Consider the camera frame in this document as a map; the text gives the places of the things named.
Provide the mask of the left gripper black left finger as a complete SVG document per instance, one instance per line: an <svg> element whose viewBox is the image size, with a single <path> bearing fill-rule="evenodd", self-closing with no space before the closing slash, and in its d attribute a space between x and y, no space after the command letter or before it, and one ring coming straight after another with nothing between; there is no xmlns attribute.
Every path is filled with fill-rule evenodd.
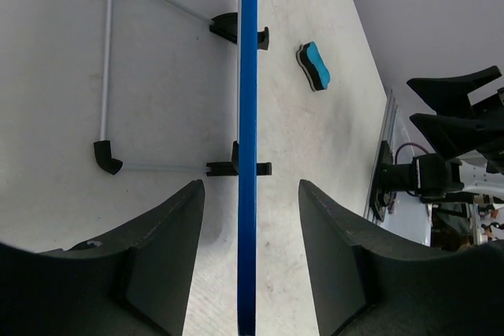
<svg viewBox="0 0 504 336"><path fill-rule="evenodd" d="M204 204L203 181L194 180L71 249L2 244L2 334L182 334Z"/></svg>

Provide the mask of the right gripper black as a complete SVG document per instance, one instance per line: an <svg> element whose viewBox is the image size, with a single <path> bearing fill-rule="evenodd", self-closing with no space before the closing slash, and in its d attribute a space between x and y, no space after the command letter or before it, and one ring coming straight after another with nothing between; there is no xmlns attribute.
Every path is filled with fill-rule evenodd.
<svg viewBox="0 0 504 336"><path fill-rule="evenodd" d="M409 119L445 161L477 151L487 173L503 173L503 88L472 105L469 93L502 76L496 65L465 76L412 78L406 84L438 116L416 113ZM447 116L478 116L467 120Z"/></svg>

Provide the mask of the blue framed whiteboard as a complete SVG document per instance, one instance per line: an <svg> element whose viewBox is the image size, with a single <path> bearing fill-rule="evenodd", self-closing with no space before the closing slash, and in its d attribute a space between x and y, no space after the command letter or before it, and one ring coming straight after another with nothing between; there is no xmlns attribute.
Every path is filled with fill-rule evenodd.
<svg viewBox="0 0 504 336"><path fill-rule="evenodd" d="M256 334L258 0L239 0L237 322Z"/></svg>

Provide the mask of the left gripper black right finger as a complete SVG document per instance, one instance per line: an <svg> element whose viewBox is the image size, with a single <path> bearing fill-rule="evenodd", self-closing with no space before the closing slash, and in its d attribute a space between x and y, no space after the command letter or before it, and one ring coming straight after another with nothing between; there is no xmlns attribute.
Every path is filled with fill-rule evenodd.
<svg viewBox="0 0 504 336"><path fill-rule="evenodd" d="M502 334L502 242L461 252L423 246L307 180L298 205L320 334Z"/></svg>

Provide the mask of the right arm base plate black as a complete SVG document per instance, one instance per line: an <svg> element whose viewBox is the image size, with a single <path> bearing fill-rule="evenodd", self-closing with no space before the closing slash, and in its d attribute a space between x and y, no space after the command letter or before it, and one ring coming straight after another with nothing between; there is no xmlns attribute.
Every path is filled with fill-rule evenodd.
<svg viewBox="0 0 504 336"><path fill-rule="evenodd" d="M376 168L373 173L369 206L374 216L380 221L385 220L387 207L391 203L391 191L389 188L388 171L394 164L391 148L386 140L380 143Z"/></svg>

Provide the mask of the blue whiteboard eraser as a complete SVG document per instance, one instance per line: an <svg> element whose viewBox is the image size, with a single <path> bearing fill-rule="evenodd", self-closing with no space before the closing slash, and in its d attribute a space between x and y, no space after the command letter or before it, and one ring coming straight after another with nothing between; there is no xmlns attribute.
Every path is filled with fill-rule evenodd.
<svg viewBox="0 0 504 336"><path fill-rule="evenodd" d="M331 75L314 41L301 45L296 52L296 59L305 73L312 91L318 92L328 89Z"/></svg>

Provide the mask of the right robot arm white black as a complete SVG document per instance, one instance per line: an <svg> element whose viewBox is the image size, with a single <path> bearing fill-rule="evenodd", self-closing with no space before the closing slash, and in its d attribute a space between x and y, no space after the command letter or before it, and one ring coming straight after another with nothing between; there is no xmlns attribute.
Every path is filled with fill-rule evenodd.
<svg viewBox="0 0 504 336"><path fill-rule="evenodd" d="M471 104L469 93L501 77L497 66L448 78L412 78L407 85L434 114L410 121L433 148L408 164L392 161L382 142L372 182L371 204L387 205L396 192L424 203L466 202L476 195L503 199L503 91Z"/></svg>

